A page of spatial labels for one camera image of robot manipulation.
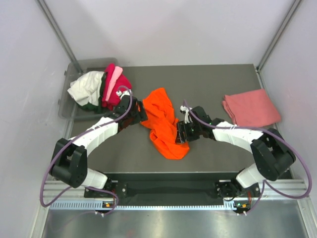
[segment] plastic container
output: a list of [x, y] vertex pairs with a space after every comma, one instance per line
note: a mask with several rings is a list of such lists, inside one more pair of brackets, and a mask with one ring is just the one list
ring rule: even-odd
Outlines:
[[79, 72], [78, 67], [75, 65], [76, 63], [72, 62], [68, 65], [63, 92], [59, 101], [58, 115], [61, 118], [73, 120], [98, 119], [108, 111], [108, 109], [105, 108], [105, 111], [102, 114], [97, 114], [79, 108], [67, 90], [70, 88], [70, 83], [77, 80], [81, 75], [90, 71], [104, 71], [110, 63], [117, 65], [117, 60], [115, 58], [79, 60], [77, 64], [81, 67], [83, 73]]

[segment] white wall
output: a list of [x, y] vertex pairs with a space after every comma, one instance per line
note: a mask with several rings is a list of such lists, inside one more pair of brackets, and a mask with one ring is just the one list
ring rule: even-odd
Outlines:
[[[317, 210], [317, 1], [304, 0], [263, 69], [265, 87], [282, 115], [278, 128], [305, 158]], [[306, 178], [299, 163], [298, 177]]]
[[46, 0], [78, 59], [257, 65], [293, 0]]
[[27, 237], [41, 179], [65, 121], [69, 60], [34, 0], [0, 1], [0, 237]]

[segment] garment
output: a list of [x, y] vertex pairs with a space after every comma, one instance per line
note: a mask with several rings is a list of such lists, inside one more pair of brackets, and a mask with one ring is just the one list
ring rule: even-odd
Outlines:
[[132, 89], [132, 86], [129, 80], [123, 74], [120, 75], [120, 77], [117, 79], [115, 83], [115, 86], [113, 87], [109, 100], [107, 102], [102, 102], [103, 107], [107, 107], [110, 110], [113, 110], [113, 107], [117, 106], [120, 103], [120, 97], [116, 94], [120, 86], [126, 86], [128, 89]]
[[174, 108], [164, 88], [150, 93], [143, 100], [148, 120], [141, 124], [151, 129], [150, 140], [156, 149], [167, 159], [180, 160], [189, 151], [188, 143], [176, 144], [177, 137]]
[[106, 76], [106, 84], [105, 84], [105, 87], [104, 87], [104, 94], [103, 94], [103, 98], [102, 98], [102, 106], [103, 107], [106, 107], [106, 105], [107, 105], [106, 96], [107, 96], [109, 83], [110, 83], [112, 74], [114, 72], [114, 69], [115, 69], [115, 65], [113, 63], [109, 64], [108, 67], [105, 69], [105, 72], [107, 73], [107, 76]]
[[103, 76], [101, 77], [101, 87], [100, 87], [100, 96], [98, 98], [98, 107], [95, 109], [95, 112], [99, 114], [103, 112], [102, 99], [103, 99], [104, 89], [106, 85], [106, 76], [107, 76], [107, 73], [104, 73]]
[[264, 89], [225, 95], [222, 105], [233, 123], [262, 127], [281, 121], [281, 115]]
[[97, 110], [100, 105], [99, 99], [102, 96], [100, 92], [104, 74], [104, 72], [91, 71], [82, 75], [76, 81], [71, 82], [70, 88], [67, 90], [69, 95], [82, 108]]
[[123, 72], [123, 69], [121, 67], [116, 66], [114, 68], [112, 77], [111, 77], [109, 85], [108, 85], [107, 93], [106, 93], [106, 102], [109, 101], [109, 98], [110, 98], [111, 92], [115, 86], [115, 83], [117, 82], [117, 79], [120, 77], [122, 72]]
[[[114, 74], [115, 68], [116, 68], [115, 65], [112, 63], [112, 64], [109, 64], [109, 66], [105, 69], [107, 76], [106, 76], [105, 90], [104, 90], [104, 94], [103, 94], [103, 98], [102, 98], [102, 107], [104, 107], [104, 108], [107, 107], [110, 110], [113, 110], [113, 107], [117, 106], [120, 103], [120, 97], [116, 94], [116, 92], [118, 91], [118, 88], [120, 86], [126, 86], [127, 88], [132, 89], [132, 86], [131, 86], [131, 83], [129, 82], [129, 80], [121, 73], [121, 75], [115, 81], [115, 84], [114, 84], [113, 89], [110, 93], [108, 101], [106, 101], [108, 88], [110, 86], [111, 79], [112, 79], [112, 76]], [[120, 67], [118, 67], [117, 70], [118, 70], [117, 73], [120, 73], [120, 71], [121, 71]]]

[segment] gray tabletop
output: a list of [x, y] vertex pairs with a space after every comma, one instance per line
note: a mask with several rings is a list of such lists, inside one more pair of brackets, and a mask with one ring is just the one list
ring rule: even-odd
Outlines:
[[[231, 122], [221, 105], [223, 96], [260, 89], [252, 64], [126, 67], [123, 73], [139, 100], [165, 88], [181, 120], [179, 107], [186, 99], [191, 107], [202, 106], [211, 119]], [[97, 121], [76, 121], [72, 136]], [[155, 149], [149, 134], [140, 124], [128, 127], [90, 154], [89, 168], [102, 172], [237, 172], [253, 163], [249, 152], [205, 138], [191, 142], [182, 160], [168, 160]]]
[[50, 210], [42, 238], [308, 238], [297, 201], [261, 201], [248, 216], [232, 211], [115, 211], [103, 219], [83, 211]]

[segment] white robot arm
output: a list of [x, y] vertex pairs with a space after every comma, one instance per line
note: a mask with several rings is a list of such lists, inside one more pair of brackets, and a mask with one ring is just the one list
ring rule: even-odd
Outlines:
[[[205, 123], [217, 127], [236, 127], [236, 125], [221, 119], [211, 120], [202, 107], [195, 107], [191, 111]], [[255, 163], [240, 171], [232, 179], [232, 183], [238, 190], [248, 188], [264, 179], [277, 180], [296, 160], [289, 148], [261, 131], [237, 128], [213, 129], [198, 122], [189, 114], [186, 107], [181, 107], [181, 112], [185, 114], [185, 120], [177, 124], [176, 142], [184, 143], [185, 141], [197, 140], [202, 135], [205, 138], [241, 147], [253, 154]], [[269, 131], [282, 138], [274, 128], [270, 128]]]
[[[116, 119], [126, 112], [129, 103], [129, 93], [124, 92], [121, 95], [120, 103], [116, 106], [114, 111], [106, 113], [95, 125], [87, 129], [92, 130], [91, 132], [84, 134], [65, 149], [52, 166], [50, 174], [73, 188], [91, 186], [103, 189], [109, 179], [105, 174], [89, 169], [87, 167], [87, 158], [94, 149], [109, 137], [116, 135], [129, 125], [134, 125], [148, 119], [143, 103], [138, 101], [135, 97], [132, 97], [132, 107], [130, 111], [124, 118], [116, 121]], [[52, 158], [54, 158], [70, 140], [60, 139], [56, 143]]]

